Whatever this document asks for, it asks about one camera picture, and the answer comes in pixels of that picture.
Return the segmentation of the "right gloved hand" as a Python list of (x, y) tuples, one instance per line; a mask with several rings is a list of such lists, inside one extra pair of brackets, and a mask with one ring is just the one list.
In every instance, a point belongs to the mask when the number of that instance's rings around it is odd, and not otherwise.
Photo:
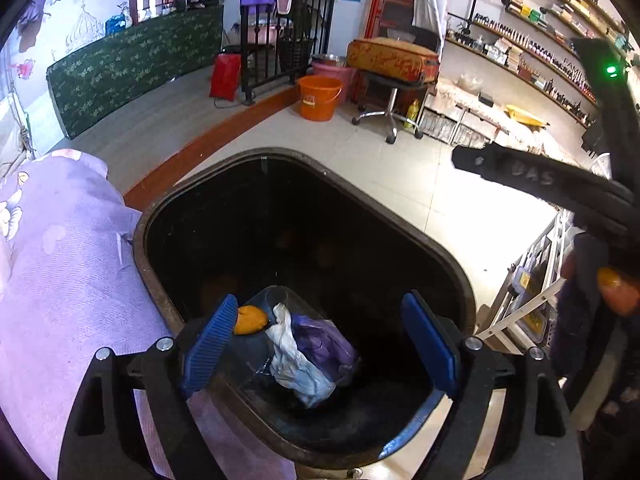
[(613, 330), (626, 336), (620, 368), (608, 387), (602, 410), (608, 416), (639, 416), (639, 298), (631, 298), (628, 314), (605, 303), (597, 277), (606, 270), (610, 251), (587, 233), (574, 237), (573, 250), (562, 269), (564, 284), (558, 300), (550, 359), (556, 377), (581, 393), (594, 377)]

